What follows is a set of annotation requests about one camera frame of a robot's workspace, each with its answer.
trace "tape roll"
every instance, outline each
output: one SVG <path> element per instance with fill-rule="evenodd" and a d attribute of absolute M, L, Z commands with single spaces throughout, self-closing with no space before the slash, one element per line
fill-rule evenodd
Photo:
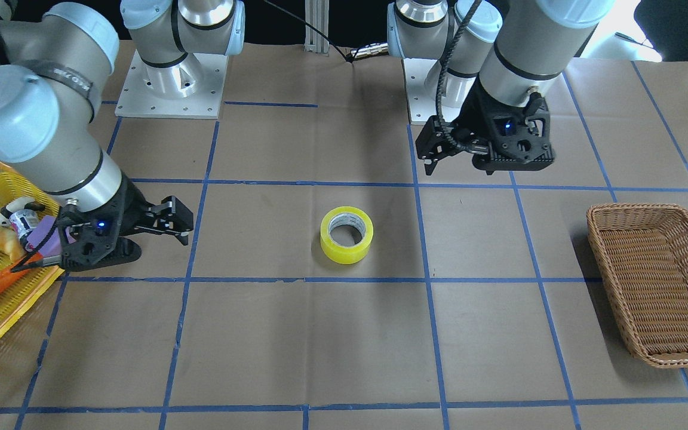
<path fill-rule="evenodd" d="M 339 226 L 352 226 L 363 238 L 351 247 L 345 247 L 331 237 L 333 229 Z M 365 258 L 371 249 L 373 223 L 362 210 L 341 206 L 325 214 L 320 223 L 320 247 L 328 258 L 339 264 L 353 264 Z"/>

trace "metal post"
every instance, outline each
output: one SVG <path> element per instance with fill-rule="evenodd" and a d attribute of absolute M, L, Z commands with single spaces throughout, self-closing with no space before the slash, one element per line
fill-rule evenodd
<path fill-rule="evenodd" d="M 328 35 L 328 0 L 304 0 L 305 19 L 323 35 Z M 328 41 L 312 28 L 305 27 L 304 50 L 317 54 L 328 54 Z"/>

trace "brown woven basket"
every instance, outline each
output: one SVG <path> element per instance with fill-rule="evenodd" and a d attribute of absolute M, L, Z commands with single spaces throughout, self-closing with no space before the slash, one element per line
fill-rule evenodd
<path fill-rule="evenodd" d="M 589 241 L 631 354 L 688 367 L 688 210 L 675 204 L 601 204 Z"/>

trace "metal mounting plate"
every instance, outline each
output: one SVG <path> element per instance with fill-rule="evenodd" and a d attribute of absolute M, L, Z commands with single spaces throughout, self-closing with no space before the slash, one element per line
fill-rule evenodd
<path fill-rule="evenodd" d="M 143 63 L 135 51 L 124 88 L 115 106 L 116 116 L 132 118 L 218 119 L 225 87 L 227 57 L 195 54 L 203 66 L 204 81 L 196 93 L 184 99 L 163 99 L 145 85 Z"/>
<path fill-rule="evenodd" d="M 402 70 L 405 73 L 405 91 L 407 92 L 407 108 L 410 112 L 410 124 L 423 125 L 431 115 L 437 114 L 434 108 L 434 97 L 437 83 L 431 85 L 432 90 L 426 89 L 424 82 L 437 60 L 423 58 L 405 58 L 402 60 Z M 443 106 L 442 114 L 446 121 L 456 119 L 461 108 Z"/>

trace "purple object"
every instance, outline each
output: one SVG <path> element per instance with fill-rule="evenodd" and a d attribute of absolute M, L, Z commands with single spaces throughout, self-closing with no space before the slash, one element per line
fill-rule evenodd
<path fill-rule="evenodd" d="M 39 225 L 36 226 L 32 232 L 30 232 L 28 235 L 28 247 L 31 250 L 33 250 L 33 248 L 35 248 L 36 245 L 38 245 L 44 239 L 44 237 L 47 236 L 54 222 L 55 217 L 45 215 L 44 218 L 41 219 L 41 223 L 39 223 Z M 57 231 L 52 233 L 52 236 L 49 240 L 47 240 L 47 243 L 44 243 L 44 246 L 39 250 L 39 253 L 41 253 L 42 256 L 50 257 L 60 254 L 60 237 L 55 234 L 56 232 Z"/>

